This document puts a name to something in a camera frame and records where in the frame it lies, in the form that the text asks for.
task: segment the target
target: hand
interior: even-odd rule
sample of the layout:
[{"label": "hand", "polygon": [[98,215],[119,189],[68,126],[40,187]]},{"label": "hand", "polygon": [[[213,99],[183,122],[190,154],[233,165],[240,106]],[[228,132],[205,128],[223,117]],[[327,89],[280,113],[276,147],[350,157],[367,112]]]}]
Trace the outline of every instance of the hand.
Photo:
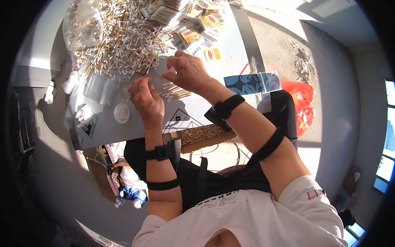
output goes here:
[{"label": "hand", "polygon": [[165,105],[163,99],[155,91],[149,77],[140,77],[129,88],[130,100],[143,119],[145,129],[162,131]]},{"label": "hand", "polygon": [[205,85],[212,80],[207,74],[203,62],[183,51],[176,51],[174,56],[167,59],[167,69],[175,69],[177,74],[166,72],[162,74],[162,78],[196,94],[201,94],[206,90]]}]

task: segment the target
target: woman's left hand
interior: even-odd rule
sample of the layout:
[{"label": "woman's left hand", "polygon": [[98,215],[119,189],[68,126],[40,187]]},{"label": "woman's left hand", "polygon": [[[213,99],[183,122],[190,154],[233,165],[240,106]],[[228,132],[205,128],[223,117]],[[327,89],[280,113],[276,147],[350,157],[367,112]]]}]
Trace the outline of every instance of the woman's left hand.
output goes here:
[{"label": "woman's left hand", "polygon": [[146,130],[162,130],[165,106],[163,99],[155,91],[149,77],[136,79],[129,88],[130,100],[143,119]]}]

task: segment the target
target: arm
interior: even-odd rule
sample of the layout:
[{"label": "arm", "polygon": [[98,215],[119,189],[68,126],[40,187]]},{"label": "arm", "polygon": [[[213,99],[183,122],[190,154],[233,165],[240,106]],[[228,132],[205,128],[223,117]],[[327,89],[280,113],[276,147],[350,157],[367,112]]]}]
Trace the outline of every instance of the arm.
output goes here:
[{"label": "arm", "polygon": [[[218,101],[223,102],[235,94],[219,81],[210,78],[199,58],[182,51],[177,51],[175,57],[168,58],[167,68],[175,68],[177,74],[167,72],[162,75],[163,78],[201,95],[212,105]],[[226,122],[252,153],[256,153],[276,130],[267,118],[246,102],[237,106]],[[284,138],[279,147],[260,164],[276,200],[293,180],[310,175],[287,138]]]},{"label": "arm", "polygon": [[[144,123],[145,150],[154,150],[163,145],[162,123],[164,103],[153,85],[148,87],[151,78],[141,77],[129,88],[130,100],[140,113]],[[169,159],[147,160],[147,181],[160,183],[177,178]],[[149,190],[150,203],[148,215],[157,215],[166,221],[182,213],[182,196],[180,187],[169,190]]]}]

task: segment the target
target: window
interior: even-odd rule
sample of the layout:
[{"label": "window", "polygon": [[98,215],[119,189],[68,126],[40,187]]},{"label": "window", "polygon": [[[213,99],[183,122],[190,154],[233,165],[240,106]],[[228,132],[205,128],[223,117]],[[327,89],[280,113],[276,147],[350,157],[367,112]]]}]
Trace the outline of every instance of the window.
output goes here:
[{"label": "window", "polygon": [[395,83],[386,81],[386,89],[388,102],[386,141],[373,184],[373,189],[383,194],[387,192],[392,181],[395,163]]},{"label": "window", "polygon": [[364,232],[365,230],[360,225],[354,223],[346,228],[343,239],[347,241],[349,247],[357,247]]}]

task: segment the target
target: woman's right hand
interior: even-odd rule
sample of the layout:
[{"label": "woman's right hand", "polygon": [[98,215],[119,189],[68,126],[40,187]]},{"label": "woman's right hand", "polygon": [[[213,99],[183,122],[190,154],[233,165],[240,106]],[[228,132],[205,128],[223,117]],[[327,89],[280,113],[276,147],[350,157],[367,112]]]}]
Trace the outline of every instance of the woman's right hand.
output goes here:
[{"label": "woman's right hand", "polygon": [[203,62],[183,51],[176,51],[174,56],[167,59],[167,69],[175,69],[177,74],[173,72],[163,73],[163,79],[199,95],[207,90],[206,85],[212,81],[204,68]]}]

